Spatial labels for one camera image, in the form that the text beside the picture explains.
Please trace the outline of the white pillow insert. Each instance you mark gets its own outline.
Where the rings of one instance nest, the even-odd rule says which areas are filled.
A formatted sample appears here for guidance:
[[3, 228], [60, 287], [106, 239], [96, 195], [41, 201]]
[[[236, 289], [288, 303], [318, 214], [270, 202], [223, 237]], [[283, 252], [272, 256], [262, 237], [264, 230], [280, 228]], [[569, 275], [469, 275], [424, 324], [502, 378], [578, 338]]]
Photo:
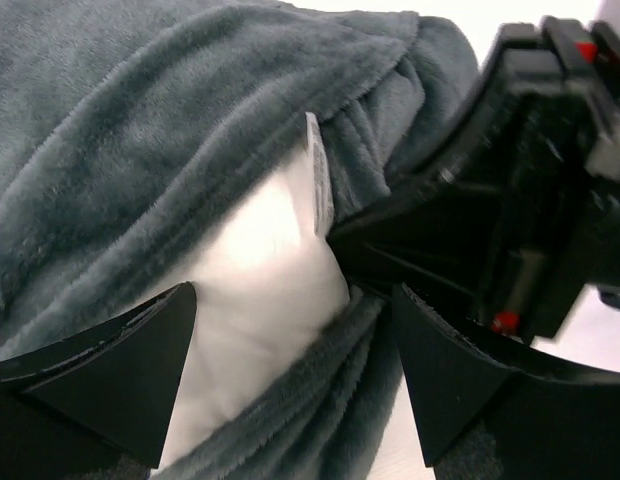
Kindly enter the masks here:
[[166, 278], [197, 316], [160, 466], [190, 453], [282, 375], [349, 299], [325, 240], [330, 185], [301, 146]]

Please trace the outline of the zebra and grey plush pillowcase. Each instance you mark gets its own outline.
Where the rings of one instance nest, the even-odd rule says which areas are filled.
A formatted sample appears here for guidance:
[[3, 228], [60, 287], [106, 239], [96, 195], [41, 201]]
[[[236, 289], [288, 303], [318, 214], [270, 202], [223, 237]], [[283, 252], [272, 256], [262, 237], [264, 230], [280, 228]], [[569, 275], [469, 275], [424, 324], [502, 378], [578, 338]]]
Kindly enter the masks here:
[[[451, 21], [278, 1], [0, 1], [0, 361], [166, 278], [319, 123], [334, 221], [389, 194], [417, 120], [478, 74]], [[364, 479], [402, 376], [378, 297], [345, 306], [158, 479]]]

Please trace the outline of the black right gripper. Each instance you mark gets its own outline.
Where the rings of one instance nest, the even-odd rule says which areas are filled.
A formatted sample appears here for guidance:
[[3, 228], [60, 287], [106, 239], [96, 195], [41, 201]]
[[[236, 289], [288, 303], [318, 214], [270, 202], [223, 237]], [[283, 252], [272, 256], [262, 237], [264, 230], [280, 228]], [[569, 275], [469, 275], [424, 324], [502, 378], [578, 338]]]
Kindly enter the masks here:
[[[619, 28], [552, 16], [503, 24], [459, 108], [431, 129], [417, 120], [385, 173], [458, 169], [491, 146], [487, 167], [504, 167], [507, 180], [479, 321], [530, 342], [558, 333], [586, 285], [620, 307]], [[370, 293], [388, 299], [406, 284], [431, 305], [469, 305], [500, 209], [496, 194], [447, 193], [367, 212], [328, 243], [346, 279]]]

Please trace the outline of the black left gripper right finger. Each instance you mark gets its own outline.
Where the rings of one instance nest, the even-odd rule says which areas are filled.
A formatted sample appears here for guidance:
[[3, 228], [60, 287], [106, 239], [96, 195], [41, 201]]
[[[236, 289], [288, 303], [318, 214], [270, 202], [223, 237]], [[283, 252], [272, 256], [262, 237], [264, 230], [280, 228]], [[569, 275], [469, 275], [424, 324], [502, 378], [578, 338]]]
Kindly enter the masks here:
[[542, 353], [395, 287], [423, 459], [434, 468], [620, 468], [620, 373]]

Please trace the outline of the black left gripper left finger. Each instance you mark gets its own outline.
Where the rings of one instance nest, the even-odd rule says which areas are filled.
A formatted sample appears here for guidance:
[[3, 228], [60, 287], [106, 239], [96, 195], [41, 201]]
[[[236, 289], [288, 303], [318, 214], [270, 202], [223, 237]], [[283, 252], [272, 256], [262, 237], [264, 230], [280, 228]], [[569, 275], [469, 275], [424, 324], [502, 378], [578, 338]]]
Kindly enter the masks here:
[[0, 362], [0, 469], [155, 469], [196, 317], [181, 283]]

